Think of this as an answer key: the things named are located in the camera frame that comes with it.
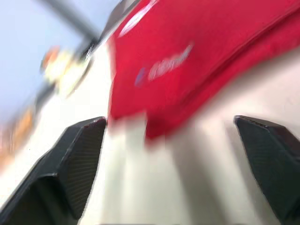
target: red cloth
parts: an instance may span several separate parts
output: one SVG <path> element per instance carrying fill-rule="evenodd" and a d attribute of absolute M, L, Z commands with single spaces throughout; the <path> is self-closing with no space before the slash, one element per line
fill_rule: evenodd
<path fill-rule="evenodd" d="M 142 0 L 112 35 L 111 119 L 146 111 L 147 138 L 171 133 L 238 74 L 298 46 L 299 8 L 300 0 Z"/>

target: printed logo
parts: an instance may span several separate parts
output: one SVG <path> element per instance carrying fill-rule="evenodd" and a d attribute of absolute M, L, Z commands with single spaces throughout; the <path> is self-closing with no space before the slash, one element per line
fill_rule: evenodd
<path fill-rule="evenodd" d="M 155 63 L 154 66 L 151 68 L 148 76 L 145 76 L 146 68 L 143 67 L 137 74 L 137 77 L 135 79 L 135 86 L 141 86 L 145 80 L 145 77 L 147 77 L 149 81 L 153 81 L 154 79 L 163 76 L 167 72 L 173 71 L 174 69 L 181 66 L 184 63 L 184 61 L 188 58 L 193 47 L 194 43 L 191 43 L 181 54 L 176 54 L 171 58 L 164 59 L 161 62 Z"/>
<path fill-rule="evenodd" d="M 169 59 L 164 59 L 162 62 L 154 64 L 149 73 L 149 80 L 152 81 L 179 67 L 187 59 L 193 47 L 194 44 L 191 43 L 181 54 L 176 54 Z"/>
<path fill-rule="evenodd" d="M 148 5 L 142 8 L 137 14 L 135 14 L 128 23 L 124 26 L 119 34 L 119 38 L 127 34 L 131 29 L 133 29 L 139 21 L 150 11 L 150 9 L 158 3 L 159 0 L 151 0 Z"/>
<path fill-rule="evenodd" d="M 136 80 L 135 80 L 135 86 L 140 86 L 142 84 L 142 81 L 143 81 L 143 78 L 144 78 L 144 75 L 145 75 L 145 71 L 146 71 L 146 68 L 142 68 L 137 77 L 136 77 Z"/>

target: black carbon fiber piece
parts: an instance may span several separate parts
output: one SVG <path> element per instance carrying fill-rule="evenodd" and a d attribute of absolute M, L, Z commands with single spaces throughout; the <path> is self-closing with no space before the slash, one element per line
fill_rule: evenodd
<path fill-rule="evenodd" d="M 252 173 L 284 225 L 300 224 L 300 142 L 285 127 L 245 116 L 235 124 Z"/>
<path fill-rule="evenodd" d="M 68 127 L 0 213 L 0 225 L 76 225 L 96 176 L 103 117 Z"/>

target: metal pole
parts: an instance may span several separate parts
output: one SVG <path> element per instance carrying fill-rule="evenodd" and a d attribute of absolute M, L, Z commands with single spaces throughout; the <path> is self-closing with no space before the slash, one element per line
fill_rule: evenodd
<path fill-rule="evenodd" d="M 73 27 L 80 33 L 84 34 L 90 40 L 97 40 L 100 37 L 101 31 L 97 32 L 97 29 L 93 28 L 92 24 L 83 16 L 79 16 L 80 13 L 71 9 L 71 7 L 61 0 L 40 0 L 41 2 L 50 6 L 49 8 L 67 20 Z"/>

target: light blue wall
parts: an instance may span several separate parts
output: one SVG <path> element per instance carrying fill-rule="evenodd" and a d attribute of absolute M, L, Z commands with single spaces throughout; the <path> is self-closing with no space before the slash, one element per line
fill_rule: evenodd
<path fill-rule="evenodd" d="M 83 35 L 38 0 L 2 1 L 0 5 L 0 121 L 4 121 L 42 86 L 39 69 L 48 48 L 74 49 Z"/>
<path fill-rule="evenodd" d="M 69 0 L 97 30 L 103 30 L 107 19 L 121 0 Z"/>

